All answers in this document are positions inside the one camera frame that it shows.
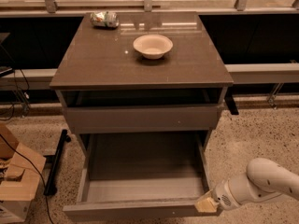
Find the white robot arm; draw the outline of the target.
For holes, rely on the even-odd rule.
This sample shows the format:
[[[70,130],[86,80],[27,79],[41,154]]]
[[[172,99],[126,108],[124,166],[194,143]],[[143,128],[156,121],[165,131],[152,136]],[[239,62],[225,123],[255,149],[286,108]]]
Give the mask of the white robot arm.
[[[220,182],[201,196],[194,207],[199,213],[234,210],[246,203],[269,203],[286,196],[299,200],[299,175],[265,158],[251,160],[246,172]]]

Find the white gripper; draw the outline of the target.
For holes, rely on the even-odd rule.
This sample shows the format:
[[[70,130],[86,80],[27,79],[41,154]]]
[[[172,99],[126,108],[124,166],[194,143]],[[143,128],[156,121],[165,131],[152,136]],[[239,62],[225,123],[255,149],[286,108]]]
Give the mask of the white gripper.
[[[194,206],[199,213],[216,213],[218,206],[229,211],[239,208],[240,204],[231,192],[229,180],[223,180],[212,191],[201,196]]]

